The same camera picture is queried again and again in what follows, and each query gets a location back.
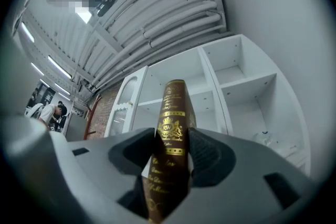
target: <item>cabinet door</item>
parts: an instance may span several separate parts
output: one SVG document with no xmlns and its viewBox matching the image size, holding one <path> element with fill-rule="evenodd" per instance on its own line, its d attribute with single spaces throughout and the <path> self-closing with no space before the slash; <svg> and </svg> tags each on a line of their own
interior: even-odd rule
<svg viewBox="0 0 336 224">
<path fill-rule="evenodd" d="M 105 137 L 131 130 L 147 69 L 148 67 L 143 67 L 124 78 L 112 107 L 104 135 Z"/>
</svg>

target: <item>white pipe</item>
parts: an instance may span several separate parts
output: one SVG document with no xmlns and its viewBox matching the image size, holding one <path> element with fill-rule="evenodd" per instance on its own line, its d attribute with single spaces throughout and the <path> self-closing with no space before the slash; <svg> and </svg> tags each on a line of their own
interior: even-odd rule
<svg viewBox="0 0 336 224">
<path fill-rule="evenodd" d="M 113 73 L 115 73 L 116 71 L 123 68 L 125 65 L 127 65 L 128 63 L 130 63 L 131 61 L 136 59 L 138 56 L 142 55 L 147 50 L 150 50 L 151 47 L 156 47 L 159 44 L 161 44 L 161 43 L 163 43 L 163 42 L 165 42 L 165 41 L 167 41 L 167 40 L 169 40 L 173 37 L 176 37 L 176 36 L 178 36 L 178 35 L 180 35 L 184 32 L 187 32 L 187 31 L 189 31 L 191 29 L 194 29 L 194 28 L 197 28 L 199 26 L 214 23 L 216 21 L 219 21 L 220 19 L 221 19 L 221 16 L 219 14 L 215 14 L 211 17 L 202 18 L 202 19 L 193 21 L 191 23 L 185 24 L 183 26 L 180 26 L 180 27 L 168 32 L 165 35 L 162 35 L 158 39 L 151 42 L 150 45 L 147 45 L 147 46 L 144 46 L 144 47 L 140 48 L 137 52 L 135 52 L 130 57 L 128 57 L 127 59 L 122 61 L 118 66 L 116 66 L 115 68 L 112 68 L 112 70 L 110 72 L 108 72 L 99 83 L 97 83 L 96 88 L 99 88 L 101 85 L 103 85 L 109 79 L 109 77 L 111 75 L 113 75 Z"/>
<path fill-rule="evenodd" d="M 147 55 L 146 57 L 142 58 L 141 60 L 139 60 L 138 62 L 135 62 L 134 64 L 132 64 L 131 66 L 125 68 L 124 70 L 120 71 L 119 73 L 117 73 L 115 76 L 113 76 L 111 79 L 109 79 L 107 82 L 105 82 L 105 86 L 107 86 L 108 84 L 110 84 L 114 79 L 116 79 L 117 77 L 119 77 L 121 74 L 125 74 L 127 71 L 129 71 L 130 69 L 132 69 L 133 67 L 135 66 L 138 66 L 140 65 L 141 63 L 143 63 L 144 61 L 148 60 L 149 58 L 152 58 L 154 55 L 160 53 L 160 52 L 163 52 L 164 50 L 167 50 L 171 47 L 174 47 L 175 45 L 177 44 L 180 44 L 182 42 L 185 42 L 189 39 L 192 39 L 192 38 L 195 38 L 195 37 L 198 37 L 198 36 L 201 36 L 203 34 L 206 34 L 208 32 L 212 32 L 212 31 L 216 31 L 218 29 L 221 29 L 221 28 L 225 28 L 224 25 L 219 25 L 219 26 L 215 26 L 215 27 L 211 27 L 211 28 L 208 28 L 206 30 L 202 30 L 200 32 L 197 32 L 197 33 L 194 33 L 194 34 L 191 34 L 187 37 L 184 37 L 184 38 L 181 38 L 177 41 L 174 41 L 173 43 L 170 43 L 169 45 L 161 48 L 161 49 L 158 49 L 154 52 L 152 52 L 151 54 Z"/>
<path fill-rule="evenodd" d="M 213 1 L 205 1 L 205 4 L 190 8 L 184 12 L 181 12 L 179 14 L 176 14 L 167 20 L 157 24 L 153 28 L 149 29 L 148 31 L 144 32 L 143 35 L 136 38 L 134 41 L 132 41 L 130 44 L 128 44 L 121 52 L 119 52 L 112 60 L 97 74 L 95 79 L 91 82 L 91 85 L 94 85 L 111 67 L 113 67 L 123 56 L 128 54 L 131 50 L 136 48 L 141 44 L 141 42 L 145 41 L 146 38 L 149 38 L 150 36 L 154 35 L 156 32 L 162 30 L 163 28 L 169 26 L 170 24 L 173 24 L 175 22 L 178 22 L 181 19 L 184 19 L 187 16 L 191 16 L 194 14 L 197 14 L 199 12 L 203 12 L 205 10 L 208 10 L 210 8 L 215 8 L 217 6 L 216 2 Z"/>
</svg>

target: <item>gold crest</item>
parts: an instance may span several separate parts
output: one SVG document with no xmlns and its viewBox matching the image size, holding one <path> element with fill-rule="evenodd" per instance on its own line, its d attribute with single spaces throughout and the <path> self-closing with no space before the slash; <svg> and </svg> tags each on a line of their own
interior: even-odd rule
<svg viewBox="0 0 336 224">
<path fill-rule="evenodd" d="M 163 123 L 159 122 L 157 131 L 161 135 L 162 140 L 174 140 L 182 141 L 182 126 L 180 126 L 179 121 L 175 121 L 166 117 L 163 119 Z"/>
</svg>

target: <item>book spine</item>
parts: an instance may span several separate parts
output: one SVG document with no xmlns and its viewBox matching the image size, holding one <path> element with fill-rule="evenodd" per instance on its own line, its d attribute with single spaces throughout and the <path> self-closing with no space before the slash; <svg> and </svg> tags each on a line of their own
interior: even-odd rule
<svg viewBox="0 0 336 224">
<path fill-rule="evenodd" d="M 165 86 L 148 178 L 143 179 L 149 220 L 160 223 L 188 193 L 188 127 L 195 114 L 183 80 Z"/>
</svg>

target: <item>white wall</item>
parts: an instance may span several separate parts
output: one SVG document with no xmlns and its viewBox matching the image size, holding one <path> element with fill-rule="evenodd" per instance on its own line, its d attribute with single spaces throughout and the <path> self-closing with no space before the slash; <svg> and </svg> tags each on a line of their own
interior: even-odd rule
<svg viewBox="0 0 336 224">
<path fill-rule="evenodd" d="M 224 0 L 228 28 L 244 34 L 278 65 L 302 107 L 311 143 L 312 178 L 334 160 L 335 21 L 327 0 Z"/>
<path fill-rule="evenodd" d="M 63 96 L 59 95 L 58 92 L 55 93 L 54 97 L 52 98 L 50 104 L 58 104 L 58 101 L 62 101 L 63 105 L 66 106 L 68 112 L 67 114 L 70 112 L 70 109 L 72 107 L 72 101 L 69 101 L 67 99 L 65 99 Z"/>
</svg>

